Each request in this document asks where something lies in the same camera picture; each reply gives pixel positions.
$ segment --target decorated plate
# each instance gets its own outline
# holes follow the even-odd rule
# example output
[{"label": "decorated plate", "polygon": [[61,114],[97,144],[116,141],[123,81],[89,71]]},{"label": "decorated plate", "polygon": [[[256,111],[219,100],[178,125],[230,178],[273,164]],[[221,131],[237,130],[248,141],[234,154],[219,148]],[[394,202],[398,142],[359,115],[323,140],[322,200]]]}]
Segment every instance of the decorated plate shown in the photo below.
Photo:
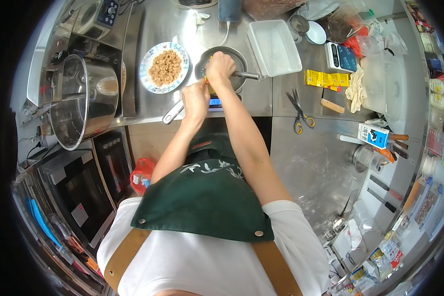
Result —
[{"label": "decorated plate", "polygon": [[[164,84],[162,86],[156,86],[151,80],[150,75],[148,74],[149,69],[153,66],[153,59],[158,55],[162,54],[165,50],[174,50],[176,54],[181,59],[181,72],[179,73],[176,80],[174,80],[170,84]],[[163,42],[158,45],[155,45],[152,49],[150,49],[146,55],[143,57],[142,63],[140,64],[140,80],[143,83],[143,86],[150,92],[153,93],[167,93],[174,90],[178,87],[184,80],[187,74],[187,70],[189,69],[189,55],[187,51],[179,44],[174,42]]]}]

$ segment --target red plastic bag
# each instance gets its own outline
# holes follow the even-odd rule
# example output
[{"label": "red plastic bag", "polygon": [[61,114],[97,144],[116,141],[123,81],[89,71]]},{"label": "red plastic bag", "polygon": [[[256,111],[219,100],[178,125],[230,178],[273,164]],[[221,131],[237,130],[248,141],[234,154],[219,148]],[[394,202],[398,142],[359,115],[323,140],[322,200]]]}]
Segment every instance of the red plastic bag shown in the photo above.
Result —
[{"label": "red plastic bag", "polygon": [[[362,28],[357,35],[367,36],[368,35],[368,29],[366,27]],[[354,50],[355,56],[358,56],[359,58],[362,58],[363,55],[360,53],[360,46],[358,46],[357,38],[355,36],[352,36],[351,38],[347,39],[346,42],[342,43],[343,46],[352,48]]]},{"label": "red plastic bag", "polygon": [[146,187],[143,180],[151,180],[151,175],[155,169],[155,164],[146,157],[138,159],[135,169],[130,174],[130,184],[136,193],[143,195]]}]

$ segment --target person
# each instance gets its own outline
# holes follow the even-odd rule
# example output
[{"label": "person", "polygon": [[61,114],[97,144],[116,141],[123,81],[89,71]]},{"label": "person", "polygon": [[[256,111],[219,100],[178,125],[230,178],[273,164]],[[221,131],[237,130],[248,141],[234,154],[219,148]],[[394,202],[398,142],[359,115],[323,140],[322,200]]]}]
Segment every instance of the person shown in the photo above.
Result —
[{"label": "person", "polygon": [[[273,169],[261,133],[231,86],[233,71],[234,61],[222,52],[206,66],[228,135],[194,138],[207,115],[208,85],[199,80],[183,88],[185,117],[150,186],[143,198],[120,204],[97,252],[111,286],[117,265],[126,265],[113,284],[119,295],[274,296],[279,285],[257,251],[257,244],[273,240],[302,295],[326,291],[324,249]],[[148,231],[143,243],[126,247],[132,232],[142,230]],[[120,257],[128,253],[124,264]]]}]

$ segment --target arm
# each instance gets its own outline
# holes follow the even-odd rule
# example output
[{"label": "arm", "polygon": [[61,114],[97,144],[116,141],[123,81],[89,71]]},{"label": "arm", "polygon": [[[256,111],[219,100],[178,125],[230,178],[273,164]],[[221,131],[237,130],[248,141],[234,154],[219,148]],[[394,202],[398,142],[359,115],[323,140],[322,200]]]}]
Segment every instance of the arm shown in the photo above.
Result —
[{"label": "arm", "polygon": [[261,205],[271,201],[293,200],[273,169],[265,141],[229,81],[235,65],[230,56],[217,52],[206,67],[211,86],[221,100],[232,149],[245,180]]},{"label": "arm", "polygon": [[186,115],[181,127],[169,143],[165,152],[155,166],[150,184],[158,182],[175,169],[181,167],[186,159],[191,140],[201,128],[209,108],[209,90],[204,79],[183,88],[182,100]]}]

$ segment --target white cloth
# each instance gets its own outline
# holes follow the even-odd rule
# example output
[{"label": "white cloth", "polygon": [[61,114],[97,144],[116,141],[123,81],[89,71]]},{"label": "white cloth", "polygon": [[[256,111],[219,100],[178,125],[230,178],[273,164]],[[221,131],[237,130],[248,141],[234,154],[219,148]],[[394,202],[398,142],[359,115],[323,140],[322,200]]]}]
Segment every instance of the white cloth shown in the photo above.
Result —
[{"label": "white cloth", "polygon": [[364,70],[360,68],[357,64],[357,71],[350,74],[349,87],[345,90],[345,96],[352,100],[350,105],[350,112],[355,113],[360,111],[360,106],[367,99],[367,92],[365,92],[364,85],[362,84],[362,77],[364,75]]},{"label": "white cloth", "polygon": [[[124,200],[97,251],[104,272],[113,252],[130,232],[141,198]],[[326,291],[329,266],[319,239],[292,201],[263,206],[271,218],[275,243],[304,296]],[[203,296],[276,296],[251,244],[210,236],[153,230],[126,269],[120,296],[153,296],[178,289]]]}]

